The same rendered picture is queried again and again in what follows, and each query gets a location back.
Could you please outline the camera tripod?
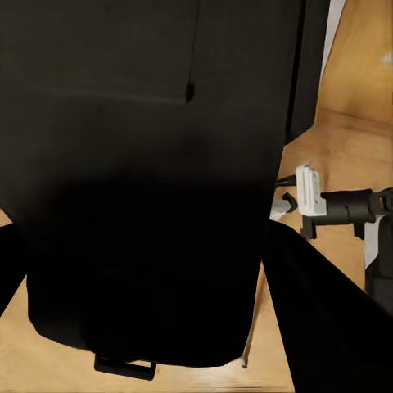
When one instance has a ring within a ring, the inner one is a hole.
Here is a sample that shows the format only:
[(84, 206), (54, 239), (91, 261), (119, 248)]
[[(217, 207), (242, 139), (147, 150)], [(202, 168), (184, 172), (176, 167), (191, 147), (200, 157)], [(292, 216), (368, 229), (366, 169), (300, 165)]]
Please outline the camera tripod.
[[(296, 209), (298, 209), (298, 201), (296, 201), (295, 197), (291, 193), (287, 192), (282, 196), (282, 200), (273, 201), (269, 219), (276, 221), (283, 215), (293, 212)], [(244, 357), (242, 356), (239, 360), (242, 362), (242, 367), (247, 368), (247, 362)]]

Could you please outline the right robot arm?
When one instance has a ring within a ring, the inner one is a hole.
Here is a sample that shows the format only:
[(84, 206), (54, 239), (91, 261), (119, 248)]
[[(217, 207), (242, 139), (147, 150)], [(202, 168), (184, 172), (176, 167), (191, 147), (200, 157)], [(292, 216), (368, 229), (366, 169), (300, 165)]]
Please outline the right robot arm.
[[(277, 180), (276, 187), (297, 187), (298, 210), (302, 214), (304, 239), (317, 239), (316, 226), (375, 223), (375, 215), (387, 215), (393, 224), (393, 188), (373, 192), (371, 188), (357, 191), (320, 192), (319, 172), (311, 165), (296, 168), (296, 174)], [(380, 207), (382, 197), (385, 209)]]

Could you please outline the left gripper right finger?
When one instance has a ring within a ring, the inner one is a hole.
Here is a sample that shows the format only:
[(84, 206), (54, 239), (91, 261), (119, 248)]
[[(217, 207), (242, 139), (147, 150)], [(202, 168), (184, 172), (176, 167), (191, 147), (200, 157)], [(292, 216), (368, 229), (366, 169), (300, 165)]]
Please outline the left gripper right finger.
[(393, 317), (287, 224), (262, 260), (296, 393), (393, 393)]

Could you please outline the digital camera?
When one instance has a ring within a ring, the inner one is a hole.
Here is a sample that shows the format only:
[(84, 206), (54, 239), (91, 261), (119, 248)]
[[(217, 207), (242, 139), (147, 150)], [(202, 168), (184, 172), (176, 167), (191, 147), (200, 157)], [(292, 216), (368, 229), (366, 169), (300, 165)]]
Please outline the digital camera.
[(0, 0), (0, 210), (29, 247), (39, 335), (147, 381), (243, 356), (329, 8)]

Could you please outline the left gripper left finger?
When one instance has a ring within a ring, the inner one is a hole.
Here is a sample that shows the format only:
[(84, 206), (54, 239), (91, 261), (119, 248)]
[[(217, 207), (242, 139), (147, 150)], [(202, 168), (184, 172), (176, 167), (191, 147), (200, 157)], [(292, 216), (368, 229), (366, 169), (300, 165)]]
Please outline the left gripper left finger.
[(0, 317), (28, 273), (29, 247), (13, 224), (0, 227)]

